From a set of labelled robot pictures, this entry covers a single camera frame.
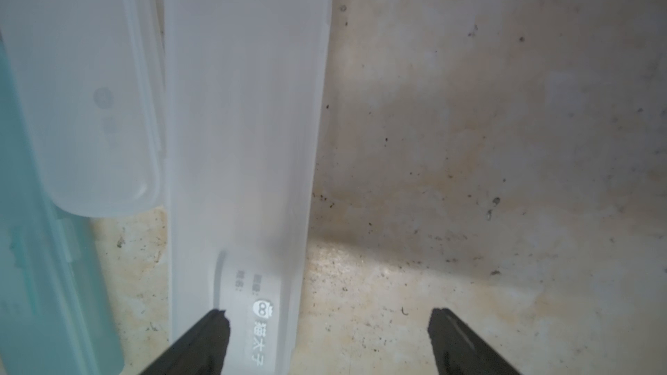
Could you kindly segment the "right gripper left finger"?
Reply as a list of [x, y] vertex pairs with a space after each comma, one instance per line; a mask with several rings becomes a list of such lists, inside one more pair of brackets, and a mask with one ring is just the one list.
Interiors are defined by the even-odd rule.
[[211, 310], [141, 375], [221, 375], [230, 338], [225, 312]]

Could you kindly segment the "translucent pencil case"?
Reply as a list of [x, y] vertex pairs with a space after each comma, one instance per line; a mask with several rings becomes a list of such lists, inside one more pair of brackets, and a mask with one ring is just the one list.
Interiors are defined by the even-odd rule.
[[50, 199], [137, 215], [163, 195], [163, 40], [156, 0], [1, 0], [1, 34]]
[[212, 309], [223, 372], [295, 348], [332, 0], [163, 0], [170, 325]]

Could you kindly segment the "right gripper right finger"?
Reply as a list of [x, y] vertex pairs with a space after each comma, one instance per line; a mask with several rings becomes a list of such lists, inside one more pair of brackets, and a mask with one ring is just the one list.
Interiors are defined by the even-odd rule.
[[427, 328], [439, 375], [520, 375], [448, 308], [434, 308]]

